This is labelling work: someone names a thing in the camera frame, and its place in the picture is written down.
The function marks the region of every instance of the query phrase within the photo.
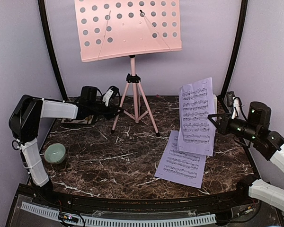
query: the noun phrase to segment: curved black frame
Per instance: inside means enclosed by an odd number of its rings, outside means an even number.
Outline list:
[[[242,34],[244,30],[244,24],[245,24],[245,18],[246,18],[246,13],[247,13],[247,5],[248,5],[248,0],[242,0],[241,2],[241,9],[240,9],[240,16],[239,16],[239,22],[238,22],[238,28],[237,28],[237,33],[236,33],[236,38],[235,42],[233,45],[232,53],[231,53],[231,61],[228,66],[228,70],[226,73],[226,77],[224,80],[224,84],[221,90],[221,94],[218,96],[219,100],[223,102],[226,92],[229,88],[229,84],[231,82],[233,70],[236,65],[238,53],[239,53],[239,48],[241,44],[241,39],[242,39]]]
[[[46,45],[47,45],[49,57],[51,59],[53,72],[55,74],[56,81],[57,81],[62,99],[67,100],[68,97],[67,97],[67,94],[66,94],[65,86],[63,84],[62,76],[61,76],[61,73],[60,73],[60,70],[59,70],[58,62],[57,62],[55,51],[54,51],[54,48],[53,48],[51,32],[49,30],[49,25],[48,25],[48,20],[47,20],[47,15],[46,15],[45,1],[44,0],[38,0],[38,4],[39,4],[39,11],[40,11],[40,17],[41,17],[45,42],[46,42]]]
[[[36,196],[36,194],[37,192],[33,187],[19,184],[9,211],[6,227],[9,227],[11,224],[15,205],[20,195],[32,198],[33,203],[51,206],[50,204],[42,200],[39,196]],[[59,199],[62,204],[68,204],[67,207],[69,209],[86,214],[92,214],[96,210],[121,213],[165,213],[174,211],[197,210],[199,214],[203,212],[214,213],[218,218],[224,220],[229,218],[228,215],[230,214],[230,208],[237,206],[237,204],[235,204],[232,200],[229,200],[229,198],[232,198],[234,196],[234,192],[224,192],[219,195],[198,196],[184,199],[169,199],[164,201],[102,199],[86,196],[76,196],[60,192],[55,192],[54,196],[55,198]],[[250,200],[244,201],[243,204],[250,204]],[[279,209],[276,209],[276,212],[281,226],[284,226],[284,219],[282,218],[281,211]]]

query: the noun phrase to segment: pink music stand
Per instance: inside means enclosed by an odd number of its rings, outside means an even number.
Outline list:
[[[151,113],[141,79],[135,72],[135,55],[182,50],[179,0],[75,0],[76,18],[83,62],[130,56],[131,74],[121,99],[122,107],[129,84],[133,84],[134,115],[138,123],[150,115],[157,136],[160,136]],[[140,95],[147,111],[140,115]],[[115,119],[112,133],[118,121]]]

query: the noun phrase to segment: small green bowl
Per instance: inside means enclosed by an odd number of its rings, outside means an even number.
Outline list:
[[[61,164],[65,159],[65,146],[61,143],[50,145],[44,152],[44,159],[49,164]]]

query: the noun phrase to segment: sheet music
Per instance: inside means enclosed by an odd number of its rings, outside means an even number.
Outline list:
[[[206,156],[177,150],[178,131],[171,131],[155,177],[201,188]]]
[[[179,92],[179,108],[178,150],[212,156],[215,127],[207,119],[215,113],[212,78],[184,85]]]

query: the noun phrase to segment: black metal bracket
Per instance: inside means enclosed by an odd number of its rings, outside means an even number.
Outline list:
[[[141,82],[141,78],[138,77],[138,75],[136,74],[135,76],[132,76],[131,74],[127,74],[127,77],[126,77],[126,81],[127,83],[140,83]]]
[[[237,189],[234,196],[236,204],[241,204],[249,197],[249,187],[258,179],[260,178],[256,175],[247,175],[237,182]]]

